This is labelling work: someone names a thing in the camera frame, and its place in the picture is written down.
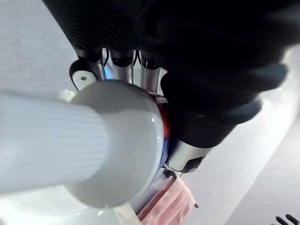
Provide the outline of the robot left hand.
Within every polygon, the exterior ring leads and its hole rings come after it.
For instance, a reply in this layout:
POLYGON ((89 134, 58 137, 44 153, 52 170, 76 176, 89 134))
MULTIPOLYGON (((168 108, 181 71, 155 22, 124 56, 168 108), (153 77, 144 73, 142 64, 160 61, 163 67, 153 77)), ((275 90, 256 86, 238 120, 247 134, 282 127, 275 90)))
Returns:
POLYGON ((166 98, 171 124, 164 168, 195 170, 208 152, 262 108, 280 86, 285 53, 300 42, 297 0, 46 0, 75 50, 70 73, 113 78, 166 98))

